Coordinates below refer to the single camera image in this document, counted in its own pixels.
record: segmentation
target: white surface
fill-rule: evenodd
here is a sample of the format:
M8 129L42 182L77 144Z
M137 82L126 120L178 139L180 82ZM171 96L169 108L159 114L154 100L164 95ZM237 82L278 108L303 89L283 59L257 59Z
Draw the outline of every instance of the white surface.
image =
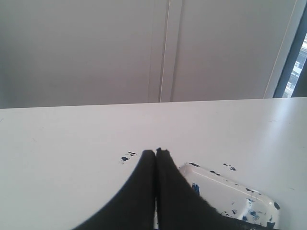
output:
M171 101L272 97L305 3L183 1Z
M158 102L166 6L0 0L0 108Z
M200 196L223 216L239 220L245 217L246 222L265 227L273 223L274 228L279 229L280 211L265 194L231 181L214 169L185 164L179 170L191 187L197 185Z
M304 229L306 117L306 98L0 110L0 229L73 228L157 147L256 188L282 208L281 229Z

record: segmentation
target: white table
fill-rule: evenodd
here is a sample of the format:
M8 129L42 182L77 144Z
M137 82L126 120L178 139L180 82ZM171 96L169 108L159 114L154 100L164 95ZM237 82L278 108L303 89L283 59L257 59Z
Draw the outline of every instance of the white table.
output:
M270 196L283 230L306 228L307 98L2 109L0 120L2 230L72 229L157 147ZM122 164L127 151L138 155Z

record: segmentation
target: white wall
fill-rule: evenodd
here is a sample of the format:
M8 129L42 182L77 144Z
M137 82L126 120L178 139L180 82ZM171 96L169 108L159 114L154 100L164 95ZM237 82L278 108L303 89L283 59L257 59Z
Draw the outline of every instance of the white wall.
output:
M174 35L166 46L177 42L172 44L176 63L173 72L163 76L167 85L162 87L162 101L263 98L288 24L295 18L281 62L290 49L306 3L298 2L300 8L295 8L296 0L183 0L182 7L174 3L181 11L178 38ZM175 13L169 17L179 20Z
M305 3L0 0L0 108L271 97Z
M166 4L0 0L2 107L158 101Z

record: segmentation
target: white tray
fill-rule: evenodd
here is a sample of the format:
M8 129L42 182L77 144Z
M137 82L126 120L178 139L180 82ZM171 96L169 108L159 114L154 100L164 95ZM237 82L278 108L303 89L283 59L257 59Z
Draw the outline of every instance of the white tray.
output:
M222 215L279 228L280 207L266 195L194 163L186 163L179 171L192 188Z

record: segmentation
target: paint palette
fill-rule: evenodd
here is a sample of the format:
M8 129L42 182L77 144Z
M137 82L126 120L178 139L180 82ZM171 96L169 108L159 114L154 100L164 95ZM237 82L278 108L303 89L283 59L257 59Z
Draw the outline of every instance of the paint palette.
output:
M224 216L278 229L280 207L266 195L194 163L179 168L191 187Z

